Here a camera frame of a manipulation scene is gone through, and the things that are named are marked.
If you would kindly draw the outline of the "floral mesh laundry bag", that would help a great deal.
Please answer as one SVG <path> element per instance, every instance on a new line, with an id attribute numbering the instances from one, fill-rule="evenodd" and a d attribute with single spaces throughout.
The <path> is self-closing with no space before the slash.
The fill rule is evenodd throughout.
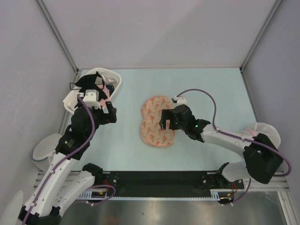
<path id="1" fill-rule="evenodd" d="M 142 140 L 153 147 L 170 147 L 175 141 L 175 132 L 169 129 L 170 122 L 166 122 L 166 129 L 160 127 L 163 109 L 173 109 L 171 100 L 166 96 L 154 96 L 142 106 Z"/>

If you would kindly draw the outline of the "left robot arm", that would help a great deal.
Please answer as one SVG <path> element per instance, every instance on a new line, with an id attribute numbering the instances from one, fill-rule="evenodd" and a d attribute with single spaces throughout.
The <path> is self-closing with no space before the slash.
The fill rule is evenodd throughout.
<path id="1" fill-rule="evenodd" d="M 100 125 L 116 123 L 117 109 L 110 101 L 103 108 L 87 106 L 80 98 L 64 135 L 59 139 L 52 161 L 30 199 L 22 206 L 19 220 L 23 225 L 58 225 L 77 197 L 89 188 L 103 187 L 103 170 L 88 163 L 77 178 L 62 187 L 72 167 L 89 148 Z"/>

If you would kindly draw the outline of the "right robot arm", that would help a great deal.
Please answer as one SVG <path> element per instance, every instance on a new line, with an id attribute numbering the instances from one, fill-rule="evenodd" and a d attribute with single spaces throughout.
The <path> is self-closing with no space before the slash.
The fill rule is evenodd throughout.
<path id="1" fill-rule="evenodd" d="M 159 125 L 162 130 L 182 130 L 190 139 L 215 144 L 242 157 L 236 163 L 224 163 L 216 182 L 221 188 L 244 178 L 267 184 L 281 166 L 283 159 L 275 152 L 281 144 L 278 131 L 271 125 L 255 123 L 238 132 L 225 132 L 211 122 L 196 119 L 187 105 L 163 109 Z"/>

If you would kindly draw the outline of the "black bra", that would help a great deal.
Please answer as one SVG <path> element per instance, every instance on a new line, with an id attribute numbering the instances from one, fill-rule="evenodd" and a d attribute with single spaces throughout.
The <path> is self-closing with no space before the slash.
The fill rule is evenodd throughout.
<path id="1" fill-rule="evenodd" d="M 81 77 L 77 82 L 70 82 L 69 88 L 70 90 L 79 90 L 79 92 L 85 92 L 86 90 L 98 90 L 102 91 L 98 88 L 98 85 L 105 85 L 100 73 L 97 71 L 94 74 L 89 74 Z"/>

